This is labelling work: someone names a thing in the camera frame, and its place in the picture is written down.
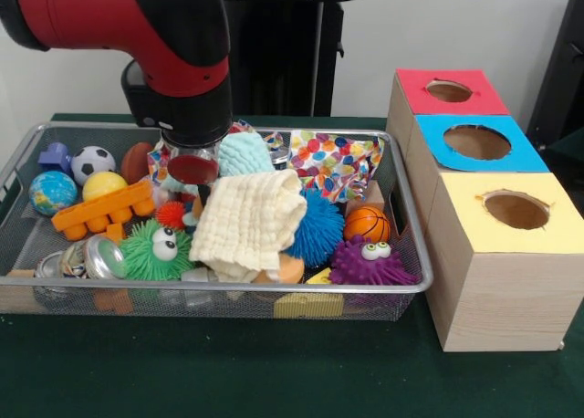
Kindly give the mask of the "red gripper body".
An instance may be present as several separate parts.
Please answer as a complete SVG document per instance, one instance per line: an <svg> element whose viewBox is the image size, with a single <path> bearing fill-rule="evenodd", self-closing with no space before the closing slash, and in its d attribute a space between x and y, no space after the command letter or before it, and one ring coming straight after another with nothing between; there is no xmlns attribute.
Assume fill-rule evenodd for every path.
<svg viewBox="0 0 584 418"><path fill-rule="evenodd" d="M216 161L189 154L171 158L167 169L173 179L184 184L212 183L219 172Z"/></svg>

